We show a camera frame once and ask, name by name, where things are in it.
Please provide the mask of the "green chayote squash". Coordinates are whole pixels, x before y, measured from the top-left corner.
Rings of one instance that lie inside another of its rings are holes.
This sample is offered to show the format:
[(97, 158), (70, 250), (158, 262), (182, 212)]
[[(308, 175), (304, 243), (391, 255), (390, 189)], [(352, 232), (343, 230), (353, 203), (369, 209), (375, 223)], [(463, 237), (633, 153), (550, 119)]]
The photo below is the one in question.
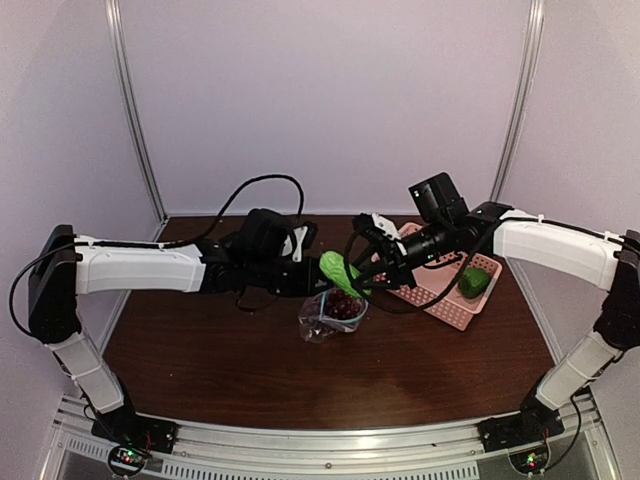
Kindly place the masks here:
[(467, 268), (460, 277), (457, 287), (460, 294), (469, 300), (480, 297), (489, 287), (491, 275), (481, 268)]

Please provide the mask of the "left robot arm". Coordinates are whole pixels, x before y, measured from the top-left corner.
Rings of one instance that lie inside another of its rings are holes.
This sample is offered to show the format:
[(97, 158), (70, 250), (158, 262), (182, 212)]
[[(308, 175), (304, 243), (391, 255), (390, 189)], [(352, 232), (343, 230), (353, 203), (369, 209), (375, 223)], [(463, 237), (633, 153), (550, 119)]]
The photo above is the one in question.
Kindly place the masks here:
[(144, 433), (142, 419), (118, 377), (84, 333), (77, 298), (103, 291), (161, 290), (241, 293), (262, 288), (281, 298), (306, 298), (332, 283), (306, 256), (317, 227), (268, 209), (253, 209), (220, 241), (164, 243), (98, 240), (69, 225), (51, 233), (28, 266), (28, 333), (46, 345), (88, 397), (103, 428), (123, 444)]

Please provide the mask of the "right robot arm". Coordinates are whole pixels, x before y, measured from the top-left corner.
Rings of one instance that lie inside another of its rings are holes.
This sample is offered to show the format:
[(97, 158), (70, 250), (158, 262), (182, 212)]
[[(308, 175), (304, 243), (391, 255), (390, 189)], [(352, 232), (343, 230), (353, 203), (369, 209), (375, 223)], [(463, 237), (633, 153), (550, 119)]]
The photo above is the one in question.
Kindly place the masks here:
[(523, 260), (582, 279), (606, 292), (592, 329), (532, 388), (513, 419), (519, 440), (543, 436), (558, 409), (625, 352), (639, 345), (639, 235), (598, 233), (485, 202), (467, 207), (442, 172), (413, 185), (410, 195), (426, 225), (406, 237), (383, 217), (361, 214), (353, 237), (369, 245), (347, 282), (361, 296), (379, 288), (415, 287), (414, 270), (449, 253)]

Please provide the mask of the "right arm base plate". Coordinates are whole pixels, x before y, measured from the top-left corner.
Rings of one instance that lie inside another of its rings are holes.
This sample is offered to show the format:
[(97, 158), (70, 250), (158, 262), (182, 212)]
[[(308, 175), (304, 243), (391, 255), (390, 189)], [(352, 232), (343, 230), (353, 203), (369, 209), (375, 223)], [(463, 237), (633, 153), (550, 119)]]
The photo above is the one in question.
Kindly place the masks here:
[(485, 452), (520, 447), (560, 435), (565, 431), (557, 411), (520, 411), (481, 421), (478, 433)]

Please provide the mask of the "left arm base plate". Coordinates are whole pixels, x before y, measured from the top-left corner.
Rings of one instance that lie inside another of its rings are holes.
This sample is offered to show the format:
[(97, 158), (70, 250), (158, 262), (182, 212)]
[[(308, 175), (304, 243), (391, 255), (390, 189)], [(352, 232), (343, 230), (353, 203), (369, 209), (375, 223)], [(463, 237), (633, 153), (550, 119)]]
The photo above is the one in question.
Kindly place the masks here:
[(178, 430), (173, 421), (140, 415), (128, 404), (107, 413), (93, 409), (93, 413), (91, 433), (96, 437), (143, 453), (173, 452)]

